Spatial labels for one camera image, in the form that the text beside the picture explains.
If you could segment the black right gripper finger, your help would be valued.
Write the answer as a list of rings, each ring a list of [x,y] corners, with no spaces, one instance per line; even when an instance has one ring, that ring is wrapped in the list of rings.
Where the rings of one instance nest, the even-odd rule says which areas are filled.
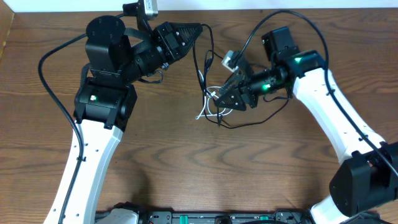
[[[245,82],[246,76],[243,73],[233,73],[220,88],[219,93],[225,94],[230,89],[240,87]]]
[[[228,90],[220,94],[219,98],[215,101],[215,105],[220,108],[246,111],[246,104],[239,90]]]

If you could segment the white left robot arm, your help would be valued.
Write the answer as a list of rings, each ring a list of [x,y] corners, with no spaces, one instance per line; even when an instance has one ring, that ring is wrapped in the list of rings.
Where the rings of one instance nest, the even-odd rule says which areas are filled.
[[[199,23],[165,22],[127,28],[116,16],[86,28],[89,64],[82,71],[75,110],[67,119],[73,139],[46,223],[93,223],[109,162],[137,100],[134,82],[184,58],[202,33]]]

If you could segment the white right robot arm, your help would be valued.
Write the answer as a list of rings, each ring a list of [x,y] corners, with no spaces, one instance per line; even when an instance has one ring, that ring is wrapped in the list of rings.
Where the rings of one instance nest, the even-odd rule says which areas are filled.
[[[373,131],[338,88],[315,50],[302,52],[287,27],[263,35],[271,66],[255,72],[238,51],[222,64],[231,76],[220,89],[218,107],[244,111],[260,97],[284,89],[301,101],[331,142],[339,169],[330,194],[310,209],[304,223],[380,223],[373,209],[397,199],[397,144]]]

